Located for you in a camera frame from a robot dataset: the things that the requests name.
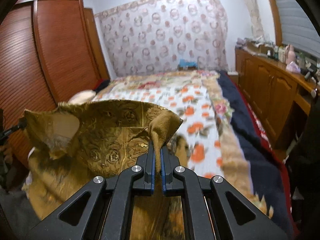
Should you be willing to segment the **brown gold patterned garment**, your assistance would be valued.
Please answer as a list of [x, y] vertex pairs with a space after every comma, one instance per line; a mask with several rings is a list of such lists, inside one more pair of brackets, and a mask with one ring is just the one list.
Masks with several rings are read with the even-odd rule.
[[166, 197], [161, 186], [160, 148], [167, 146], [187, 163], [187, 142], [178, 134], [182, 119], [154, 103], [108, 100], [55, 110], [25, 110], [25, 135], [34, 148], [28, 159], [27, 188], [39, 220], [46, 219], [95, 176], [111, 178], [155, 148], [155, 191], [134, 199], [131, 239], [184, 239], [180, 197]]

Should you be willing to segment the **yellow plush toy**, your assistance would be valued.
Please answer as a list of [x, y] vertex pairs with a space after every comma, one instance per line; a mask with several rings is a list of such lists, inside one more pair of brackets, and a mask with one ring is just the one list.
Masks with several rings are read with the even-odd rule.
[[83, 103], [92, 101], [95, 98], [96, 94], [97, 93], [93, 90], [83, 90], [72, 96], [68, 103], [81, 105]]

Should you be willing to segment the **wooden louvered wardrobe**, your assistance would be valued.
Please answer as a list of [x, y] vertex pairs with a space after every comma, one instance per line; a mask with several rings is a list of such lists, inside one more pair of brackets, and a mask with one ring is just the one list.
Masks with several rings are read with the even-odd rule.
[[83, 0], [18, 0], [1, 23], [1, 109], [49, 111], [109, 78], [93, 10]]

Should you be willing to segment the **orange print white sheet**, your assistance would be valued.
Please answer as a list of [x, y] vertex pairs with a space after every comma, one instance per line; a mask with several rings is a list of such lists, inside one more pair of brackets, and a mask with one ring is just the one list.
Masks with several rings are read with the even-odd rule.
[[156, 88], [116, 88], [100, 92], [93, 100], [134, 100], [165, 107], [182, 120], [176, 134], [187, 143], [188, 168], [202, 177], [223, 175], [222, 153], [215, 113], [207, 90], [201, 85], [173, 85]]

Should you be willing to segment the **wooden sideboard cabinet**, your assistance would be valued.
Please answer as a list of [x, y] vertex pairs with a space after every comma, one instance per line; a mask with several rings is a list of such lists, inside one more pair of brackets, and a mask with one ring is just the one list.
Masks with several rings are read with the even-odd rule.
[[235, 49], [238, 86], [260, 119], [272, 148], [285, 150], [303, 129], [316, 87], [283, 63]]

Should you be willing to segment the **floral bed quilt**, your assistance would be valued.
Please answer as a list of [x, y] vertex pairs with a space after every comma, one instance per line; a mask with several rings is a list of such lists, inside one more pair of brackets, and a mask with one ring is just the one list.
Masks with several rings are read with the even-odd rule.
[[176, 113], [183, 123], [172, 139], [182, 139], [187, 167], [197, 175], [223, 176], [269, 218], [273, 207], [253, 188], [251, 167], [231, 127], [234, 110], [223, 97], [216, 72], [170, 72], [117, 78], [94, 101], [134, 100], [155, 103]]

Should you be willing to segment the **box with blue cloth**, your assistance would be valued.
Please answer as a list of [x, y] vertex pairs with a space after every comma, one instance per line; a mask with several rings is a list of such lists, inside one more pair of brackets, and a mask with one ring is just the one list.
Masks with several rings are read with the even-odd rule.
[[178, 71], [197, 70], [198, 66], [195, 61], [187, 61], [184, 59], [180, 59], [177, 69]]

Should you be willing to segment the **pink tissue pack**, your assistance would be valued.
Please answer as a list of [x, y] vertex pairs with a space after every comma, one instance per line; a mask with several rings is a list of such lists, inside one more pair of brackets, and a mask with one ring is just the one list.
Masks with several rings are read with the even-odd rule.
[[291, 73], [300, 74], [301, 70], [298, 64], [295, 61], [291, 61], [289, 64], [286, 65], [286, 70]]

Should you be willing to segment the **pink circle patterned curtain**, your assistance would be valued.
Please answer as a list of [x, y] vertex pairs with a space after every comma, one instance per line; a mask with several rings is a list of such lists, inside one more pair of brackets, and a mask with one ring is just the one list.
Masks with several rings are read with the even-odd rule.
[[137, 0], [97, 14], [118, 77], [176, 71], [181, 61], [227, 70], [220, 0]]

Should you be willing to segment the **cardboard box on sideboard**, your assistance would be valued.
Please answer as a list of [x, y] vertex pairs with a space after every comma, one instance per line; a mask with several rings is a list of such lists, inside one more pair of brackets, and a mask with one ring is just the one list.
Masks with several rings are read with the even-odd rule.
[[254, 42], [247, 42], [246, 48], [256, 54], [265, 54], [267, 55], [270, 52], [270, 55], [274, 52], [274, 47], [267, 43], [254, 43]]

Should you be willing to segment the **grey window blind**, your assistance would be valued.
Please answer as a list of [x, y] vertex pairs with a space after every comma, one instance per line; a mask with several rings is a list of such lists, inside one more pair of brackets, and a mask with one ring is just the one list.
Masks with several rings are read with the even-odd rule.
[[296, 0], [276, 0], [276, 5], [283, 43], [319, 57], [319, 35]]

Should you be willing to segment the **beige tied side curtain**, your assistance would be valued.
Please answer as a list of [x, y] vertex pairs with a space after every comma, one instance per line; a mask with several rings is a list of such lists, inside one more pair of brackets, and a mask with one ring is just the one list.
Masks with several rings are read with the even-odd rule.
[[264, 29], [260, 18], [260, 12], [257, 0], [244, 0], [252, 24], [252, 33], [255, 38], [259, 38], [264, 35]]

